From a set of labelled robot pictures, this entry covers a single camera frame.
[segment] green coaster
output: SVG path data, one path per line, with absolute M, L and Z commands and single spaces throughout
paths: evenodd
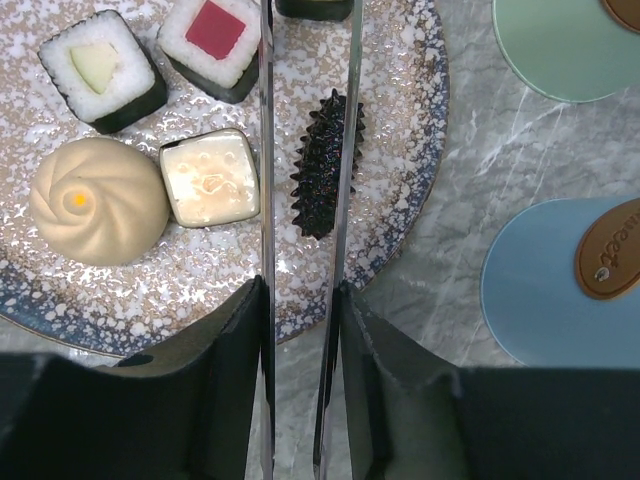
M 640 83 L 640 35 L 599 0 L 494 0 L 498 44 L 532 89 L 591 102 Z

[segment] gray marble countertop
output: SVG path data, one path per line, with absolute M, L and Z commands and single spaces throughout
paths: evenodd
M 638 191 L 633 138 L 640 131 L 640 90 L 583 105 L 546 99 L 504 61 L 490 0 L 438 3 L 451 73 L 447 149 L 422 215 L 366 297 L 376 312 L 453 363 L 513 365 L 482 319 L 484 255 L 499 229 L 533 203 Z M 279 480 L 312 478 L 323 338 L 320 326 L 278 347 Z M 6 323 L 0 323 L 0 350 L 56 351 L 85 364 L 109 362 Z M 348 479 L 341 373 L 338 379 L 330 478 Z M 257 453 L 254 441 L 246 478 L 261 478 Z

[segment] cucumber sushi roll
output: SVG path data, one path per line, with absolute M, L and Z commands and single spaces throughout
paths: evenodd
M 242 102 L 258 81 L 260 8 L 252 0 L 178 0 L 158 32 L 173 67 L 207 95 Z
M 353 0 L 276 0 L 280 15 L 307 20 L 341 22 L 353 10 Z
M 38 57 L 71 112 L 99 133 L 122 130 L 167 102 L 149 52 L 114 10 L 63 30 Z

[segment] sea cucumber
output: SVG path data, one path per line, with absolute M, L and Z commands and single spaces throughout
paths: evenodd
M 320 100 L 320 104 L 320 110 L 309 114 L 314 122 L 307 128 L 308 135 L 300 138 L 304 146 L 297 152 L 302 158 L 294 163 L 298 172 L 291 175 L 298 182 L 298 188 L 291 193 L 292 197 L 297 198 L 292 208 L 298 211 L 292 223 L 302 229 L 303 237 L 313 236 L 317 240 L 333 230 L 347 97 L 339 95 L 334 88 L 331 97 Z M 363 104 L 359 103 L 354 172 L 358 168 L 356 161 L 362 157 L 358 148 L 363 141 L 362 130 L 365 128 L 362 107 Z

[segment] brown leather tab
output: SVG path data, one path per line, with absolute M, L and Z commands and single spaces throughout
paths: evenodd
M 602 215 L 580 241 L 576 279 L 591 298 L 609 300 L 640 280 L 640 198 Z
M 640 1 L 602 0 L 607 12 L 623 27 L 640 33 Z

